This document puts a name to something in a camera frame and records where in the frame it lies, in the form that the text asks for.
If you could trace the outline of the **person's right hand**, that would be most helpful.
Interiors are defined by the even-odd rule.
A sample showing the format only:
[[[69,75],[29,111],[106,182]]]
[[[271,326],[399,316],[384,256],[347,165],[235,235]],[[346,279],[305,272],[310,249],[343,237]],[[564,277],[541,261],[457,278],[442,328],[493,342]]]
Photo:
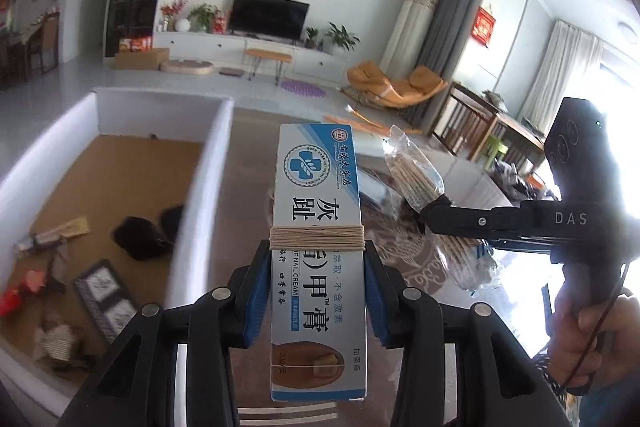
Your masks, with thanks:
[[[634,297],[617,297],[601,326],[601,333],[612,333],[614,345],[605,357],[589,338],[606,303],[572,314],[570,292],[563,285],[555,298],[549,343],[548,371],[558,384],[567,388],[588,384],[596,373],[603,387],[621,383],[639,370],[639,301]]]

